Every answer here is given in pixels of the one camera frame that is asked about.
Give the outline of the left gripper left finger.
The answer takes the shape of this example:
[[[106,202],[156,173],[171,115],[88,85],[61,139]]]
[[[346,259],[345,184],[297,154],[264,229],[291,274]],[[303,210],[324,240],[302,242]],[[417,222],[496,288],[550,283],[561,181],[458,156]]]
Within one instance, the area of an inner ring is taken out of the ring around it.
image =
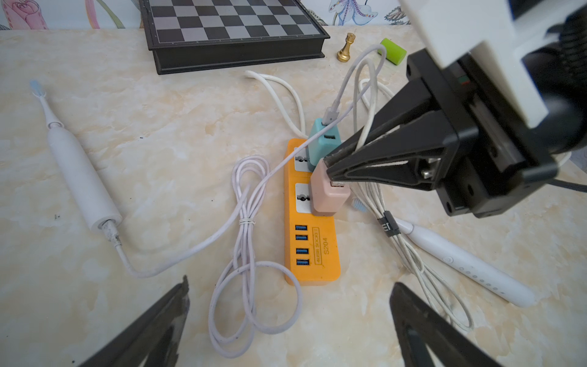
[[[190,309],[183,277],[145,313],[85,361],[83,366],[175,366]]]

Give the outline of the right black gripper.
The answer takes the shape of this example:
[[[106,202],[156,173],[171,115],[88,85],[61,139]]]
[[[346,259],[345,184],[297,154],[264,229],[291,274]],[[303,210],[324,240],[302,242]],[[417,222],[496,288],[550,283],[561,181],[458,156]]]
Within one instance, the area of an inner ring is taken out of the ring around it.
[[[324,158],[329,178],[436,191],[449,215],[478,218],[555,178],[555,160],[471,56],[442,69],[420,50],[407,76],[361,148],[357,133]]]

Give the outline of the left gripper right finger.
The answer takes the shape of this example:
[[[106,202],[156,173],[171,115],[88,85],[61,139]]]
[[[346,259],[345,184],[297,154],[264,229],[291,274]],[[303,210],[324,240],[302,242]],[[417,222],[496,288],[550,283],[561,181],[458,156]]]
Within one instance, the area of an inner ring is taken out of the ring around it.
[[[405,284],[397,282],[389,300],[406,366],[497,366],[490,356],[446,322]]]

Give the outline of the teal USB charger plug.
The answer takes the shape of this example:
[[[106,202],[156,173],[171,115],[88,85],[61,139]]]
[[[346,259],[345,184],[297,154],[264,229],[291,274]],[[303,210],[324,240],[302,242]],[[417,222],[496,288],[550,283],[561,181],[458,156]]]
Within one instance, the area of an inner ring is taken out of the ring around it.
[[[341,144],[342,141],[337,126],[331,128],[328,132],[311,142],[307,146],[310,170],[313,171],[320,159],[326,157]]]

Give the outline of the pink wall charger adapter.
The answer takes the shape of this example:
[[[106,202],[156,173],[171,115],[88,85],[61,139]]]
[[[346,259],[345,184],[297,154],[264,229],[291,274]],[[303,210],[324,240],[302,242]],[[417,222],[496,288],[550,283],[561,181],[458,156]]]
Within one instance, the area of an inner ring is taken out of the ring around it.
[[[327,175],[324,160],[320,159],[310,176],[312,214],[317,217],[332,217],[342,208],[350,195],[350,186],[335,185]]]

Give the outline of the orange power strip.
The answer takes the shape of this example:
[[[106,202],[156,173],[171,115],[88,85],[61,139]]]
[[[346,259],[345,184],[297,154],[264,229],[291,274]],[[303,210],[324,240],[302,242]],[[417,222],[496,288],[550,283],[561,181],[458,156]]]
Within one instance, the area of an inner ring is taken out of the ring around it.
[[[284,166],[284,265],[302,286],[324,285],[341,275],[335,220],[312,214],[310,176],[305,151]]]

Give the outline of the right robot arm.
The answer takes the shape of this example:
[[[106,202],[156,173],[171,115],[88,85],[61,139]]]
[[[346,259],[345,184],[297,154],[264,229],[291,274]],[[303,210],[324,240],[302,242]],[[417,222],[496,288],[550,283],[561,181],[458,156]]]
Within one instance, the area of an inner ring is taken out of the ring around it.
[[[408,83],[325,157],[336,182],[436,191],[447,214],[504,213],[586,145],[584,1],[404,1],[424,43]]]

